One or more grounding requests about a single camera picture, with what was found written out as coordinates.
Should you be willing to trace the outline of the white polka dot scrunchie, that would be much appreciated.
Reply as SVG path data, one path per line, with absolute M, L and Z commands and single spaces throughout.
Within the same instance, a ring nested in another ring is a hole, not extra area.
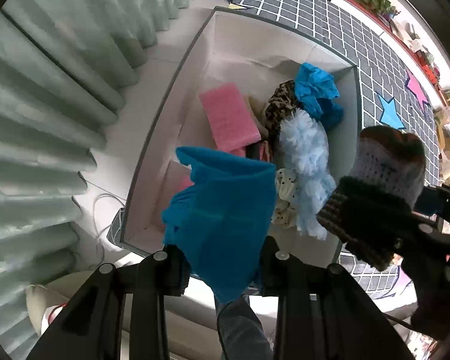
M 292 170 L 276 171 L 274 185 L 277 199 L 271 222 L 280 228 L 292 228 L 297 224 L 297 184 Z

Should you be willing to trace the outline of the grey white storage box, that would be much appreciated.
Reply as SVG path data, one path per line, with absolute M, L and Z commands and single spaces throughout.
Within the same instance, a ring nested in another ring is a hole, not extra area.
M 348 58 L 288 26 L 244 11 L 216 7 L 195 35 L 171 80 L 145 139 L 131 182 L 120 240 L 141 255 L 161 249 L 162 211 L 187 183 L 176 149 L 217 149 L 220 140 L 243 154 L 258 137 L 258 113 L 280 83 L 303 63 L 334 76 L 342 121 L 328 133 L 328 168 L 335 179 L 353 165 L 362 129 L 359 69 Z

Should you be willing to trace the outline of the leopard print scrunchie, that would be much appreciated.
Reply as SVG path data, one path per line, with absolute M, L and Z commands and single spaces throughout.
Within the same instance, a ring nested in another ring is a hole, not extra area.
M 279 144 L 281 122 L 301 108 L 295 94 L 294 80 L 279 84 L 263 111 L 263 124 L 268 131 L 268 142 L 272 148 L 276 148 Z

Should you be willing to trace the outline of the white low cabinet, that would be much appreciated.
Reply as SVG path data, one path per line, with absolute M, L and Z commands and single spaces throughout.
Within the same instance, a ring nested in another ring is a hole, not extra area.
M 429 37 L 420 37 L 417 41 L 413 41 L 406 34 L 402 36 L 397 30 L 391 28 L 390 24 L 387 24 L 384 19 L 379 18 L 355 0 L 331 0 L 331 2 L 361 20 L 378 36 L 382 37 L 384 34 L 385 41 L 389 43 L 390 48 L 392 48 L 392 44 L 397 44 L 410 55 L 417 66 L 421 67 L 421 63 L 416 51 L 428 51 L 432 56 L 433 65 L 438 68 L 440 73 L 436 83 L 441 88 L 450 89 L 450 63 Z

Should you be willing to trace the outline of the blue cloth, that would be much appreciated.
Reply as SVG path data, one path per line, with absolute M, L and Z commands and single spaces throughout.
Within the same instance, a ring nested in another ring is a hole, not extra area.
M 340 93 L 334 76 L 310 63 L 303 63 L 294 79 L 294 93 L 301 107 L 329 132 L 343 120 L 337 103 Z
M 276 167 L 204 147 L 176 150 L 192 185 L 162 212 L 165 245 L 181 250 L 192 272 L 221 303 L 253 281 L 275 209 Z

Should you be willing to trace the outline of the brown purple knitted hat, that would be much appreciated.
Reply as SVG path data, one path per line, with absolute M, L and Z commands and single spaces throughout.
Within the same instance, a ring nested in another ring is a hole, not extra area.
M 407 232 L 425 170 L 424 145 L 415 134 L 366 127 L 359 133 L 351 171 L 316 219 L 349 252 L 382 272 Z

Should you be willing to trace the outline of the green pleated curtain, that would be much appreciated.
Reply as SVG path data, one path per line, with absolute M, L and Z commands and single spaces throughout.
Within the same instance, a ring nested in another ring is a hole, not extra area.
M 0 8 L 0 344 L 24 359 L 38 336 L 30 284 L 71 269 L 83 172 L 155 44 L 190 0 L 7 0 Z

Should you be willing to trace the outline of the pink foam sponge block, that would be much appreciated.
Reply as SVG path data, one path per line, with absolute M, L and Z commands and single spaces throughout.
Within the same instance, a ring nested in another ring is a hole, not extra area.
M 231 153 L 262 139 L 241 92 L 226 83 L 199 95 L 215 145 Z

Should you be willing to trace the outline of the light blue fluffy duster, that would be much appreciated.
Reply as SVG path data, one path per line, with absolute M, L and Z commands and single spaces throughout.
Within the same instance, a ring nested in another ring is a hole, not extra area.
M 280 124 L 279 148 L 284 168 L 296 175 L 297 230 L 324 241 L 328 231 L 316 215 L 337 187 L 328 169 L 327 133 L 320 122 L 297 109 Z

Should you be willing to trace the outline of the person's leg in jeans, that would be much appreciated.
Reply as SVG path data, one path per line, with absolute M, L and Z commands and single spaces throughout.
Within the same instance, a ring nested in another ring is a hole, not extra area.
M 229 303 L 220 303 L 215 297 L 214 303 L 221 359 L 273 359 L 271 344 L 248 295 Z

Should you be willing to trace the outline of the grey checkered play mat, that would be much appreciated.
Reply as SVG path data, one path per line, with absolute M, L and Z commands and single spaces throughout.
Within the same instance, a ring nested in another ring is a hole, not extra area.
M 385 105 L 394 106 L 408 132 L 425 147 L 425 181 L 439 182 L 439 147 L 433 113 L 407 88 L 411 72 L 359 19 L 325 0 L 241 0 L 244 12 L 273 20 L 324 43 L 358 67 L 362 128 L 377 125 Z

